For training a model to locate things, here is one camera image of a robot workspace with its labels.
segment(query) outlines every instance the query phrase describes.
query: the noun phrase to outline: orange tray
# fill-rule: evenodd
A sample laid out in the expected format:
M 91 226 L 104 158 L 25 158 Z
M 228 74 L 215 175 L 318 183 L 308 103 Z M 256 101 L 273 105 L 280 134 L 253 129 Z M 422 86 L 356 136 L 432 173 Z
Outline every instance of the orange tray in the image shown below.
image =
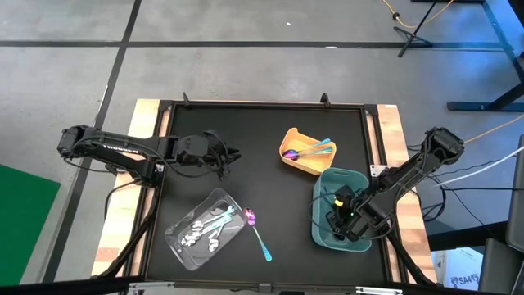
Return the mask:
M 304 170 L 312 175 L 320 175 L 324 170 L 331 167 L 331 163 L 337 152 L 337 145 L 335 143 L 331 142 L 322 146 L 333 148 L 333 152 L 327 155 L 311 155 L 298 158 L 296 161 L 282 156 L 282 154 L 288 149 L 300 151 L 318 142 L 319 140 L 317 139 L 300 134 L 297 128 L 291 128 L 287 131 L 286 137 L 284 137 L 284 140 L 280 145 L 278 154 L 284 163 Z

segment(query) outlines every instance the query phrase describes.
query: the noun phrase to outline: wooden board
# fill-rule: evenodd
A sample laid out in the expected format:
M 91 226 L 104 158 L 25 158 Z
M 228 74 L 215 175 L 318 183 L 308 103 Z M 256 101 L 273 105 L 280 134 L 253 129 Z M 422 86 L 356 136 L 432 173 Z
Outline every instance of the wooden board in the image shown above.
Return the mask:
M 133 119 L 129 128 L 129 135 L 146 138 L 153 135 L 153 129 L 158 114 L 159 100 L 138 99 Z M 404 132 L 400 123 L 398 109 L 394 105 L 377 105 L 378 115 L 382 131 L 382 140 L 386 150 L 387 164 L 399 166 L 409 159 L 408 150 L 404 140 Z M 368 116 L 369 135 L 372 144 L 373 159 L 378 159 L 377 140 L 373 120 Z M 165 134 L 169 113 L 165 112 L 160 125 L 160 134 Z M 115 186 L 119 186 L 131 179 L 128 175 L 119 175 Z M 154 190 L 147 192 L 147 201 L 142 216 L 147 212 L 151 196 Z M 93 275 L 100 274 L 118 256 L 122 248 L 128 242 L 133 227 L 134 216 L 138 207 L 138 196 L 140 189 L 137 186 L 128 186 L 113 194 L 106 223 L 102 230 L 102 237 L 98 246 L 97 257 L 93 266 Z M 398 204 L 399 227 L 402 242 L 409 255 L 414 259 L 424 274 L 431 280 L 436 281 L 436 274 L 431 262 L 431 253 L 427 242 L 426 229 L 422 220 L 422 212 L 418 199 L 413 193 L 408 193 Z M 138 273 L 138 266 L 142 257 L 143 239 L 138 244 L 131 268 L 131 274 Z M 395 250 L 389 246 L 391 270 L 394 281 L 400 282 L 400 273 L 397 264 Z

